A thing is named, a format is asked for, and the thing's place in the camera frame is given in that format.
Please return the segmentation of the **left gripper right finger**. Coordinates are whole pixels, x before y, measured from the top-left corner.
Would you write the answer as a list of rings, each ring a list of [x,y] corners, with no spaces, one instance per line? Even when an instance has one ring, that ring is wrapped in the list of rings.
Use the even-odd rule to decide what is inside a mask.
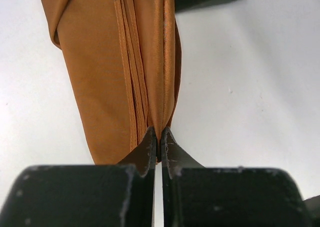
[[[310,227],[291,176],[278,168],[205,167],[171,130],[161,137],[166,227]]]

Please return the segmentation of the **orange cloth napkin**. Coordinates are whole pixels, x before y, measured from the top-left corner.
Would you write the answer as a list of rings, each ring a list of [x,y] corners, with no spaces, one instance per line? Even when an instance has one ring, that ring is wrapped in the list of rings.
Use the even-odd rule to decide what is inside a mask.
[[[94,163],[114,165],[171,125],[181,82],[175,0],[41,0]]]

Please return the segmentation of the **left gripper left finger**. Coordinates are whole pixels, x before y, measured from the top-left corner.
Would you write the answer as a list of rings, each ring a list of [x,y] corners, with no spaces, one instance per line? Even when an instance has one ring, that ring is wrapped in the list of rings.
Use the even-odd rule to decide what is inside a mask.
[[[34,165],[15,180],[0,212],[3,227],[152,227],[157,139],[118,164]]]

